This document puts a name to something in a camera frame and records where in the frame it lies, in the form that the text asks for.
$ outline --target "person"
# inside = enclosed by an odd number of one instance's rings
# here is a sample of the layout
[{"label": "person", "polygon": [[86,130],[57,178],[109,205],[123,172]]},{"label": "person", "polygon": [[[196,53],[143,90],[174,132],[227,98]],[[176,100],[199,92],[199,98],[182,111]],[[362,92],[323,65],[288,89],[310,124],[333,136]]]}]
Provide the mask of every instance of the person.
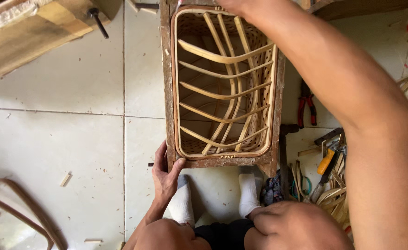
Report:
[{"label": "person", "polygon": [[[408,249],[408,101],[399,86],[366,52],[290,0],[218,2],[272,39],[343,126],[355,248]],[[259,207],[254,173],[239,177],[245,219],[194,231],[190,190],[179,175],[184,159],[166,173],[165,151],[163,143],[152,170],[153,203],[125,250],[354,248],[336,221],[315,205]],[[176,221],[162,219],[167,206]]]}]

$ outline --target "yellow handle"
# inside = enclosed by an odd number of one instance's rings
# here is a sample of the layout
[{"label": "yellow handle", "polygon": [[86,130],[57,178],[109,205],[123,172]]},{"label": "yellow handle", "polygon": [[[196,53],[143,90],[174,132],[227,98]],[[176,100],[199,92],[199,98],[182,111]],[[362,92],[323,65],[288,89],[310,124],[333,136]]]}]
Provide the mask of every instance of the yellow handle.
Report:
[{"label": "yellow handle", "polygon": [[317,173],[324,174],[324,172],[328,168],[329,163],[331,162],[332,157],[334,156],[334,154],[335,154],[334,151],[328,149],[328,154],[326,155],[326,157],[324,157],[323,160],[321,160],[321,162],[318,165]]}]

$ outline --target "left hand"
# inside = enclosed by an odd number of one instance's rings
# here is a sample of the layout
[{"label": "left hand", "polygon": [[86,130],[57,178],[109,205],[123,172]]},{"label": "left hand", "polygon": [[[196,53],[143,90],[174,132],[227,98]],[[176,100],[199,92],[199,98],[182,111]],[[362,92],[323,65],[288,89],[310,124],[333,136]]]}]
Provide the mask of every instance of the left hand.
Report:
[{"label": "left hand", "polygon": [[167,144],[165,141],[161,144],[155,154],[155,163],[151,169],[151,175],[155,182],[155,201],[167,205],[178,188],[178,176],[184,168],[185,159],[177,160],[172,171],[168,173],[167,168]]}]

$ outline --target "wooden board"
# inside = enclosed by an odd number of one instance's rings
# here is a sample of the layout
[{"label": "wooden board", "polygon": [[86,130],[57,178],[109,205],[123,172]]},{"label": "wooden board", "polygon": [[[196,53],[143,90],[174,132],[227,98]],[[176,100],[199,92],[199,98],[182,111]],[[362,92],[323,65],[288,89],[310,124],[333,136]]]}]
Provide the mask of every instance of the wooden board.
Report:
[{"label": "wooden board", "polygon": [[[22,0],[0,4],[11,6]],[[55,0],[27,16],[0,28],[0,77],[36,59],[42,54],[97,29],[86,12],[95,5],[90,0]],[[103,24],[110,20],[99,15]]]},{"label": "wooden board", "polygon": [[308,11],[324,20],[335,20],[406,8],[408,0],[321,0]]},{"label": "wooden board", "polygon": [[[179,159],[179,154],[175,149],[175,128],[174,128],[174,97],[173,97],[173,76],[172,76],[172,56],[171,56],[171,30],[170,20],[176,9],[175,0],[160,2],[161,9],[161,46],[163,53],[163,72],[164,72],[164,93],[165,93],[165,113],[166,113],[166,141],[168,169],[172,169],[174,162]],[[215,6],[211,0],[185,0],[184,5],[202,5]],[[268,176],[275,176],[278,163],[278,141],[281,117],[281,99],[282,88],[284,87],[284,64],[285,57],[279,52],[277,63],[277,88],[275,93],[274,120],[270,129],[272,129],[271,147],[265,154],[258,157],[237,157],[228,159],[207,159],[187,161],[186,168],[204,168],[218,166],[243,166],[258,165]]]}]

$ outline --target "bamboo basket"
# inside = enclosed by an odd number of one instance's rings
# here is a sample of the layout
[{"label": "bamboo basket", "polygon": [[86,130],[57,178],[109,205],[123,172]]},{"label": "bamboo basket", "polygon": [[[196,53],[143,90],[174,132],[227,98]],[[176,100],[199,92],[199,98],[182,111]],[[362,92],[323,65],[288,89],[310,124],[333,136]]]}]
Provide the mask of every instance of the bamboo basket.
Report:
[{"label": "bamboo basket", "polygon": [[257,157],[271,146],[278,48],[224,10],[171,22],[175,147],[189,160]]}]

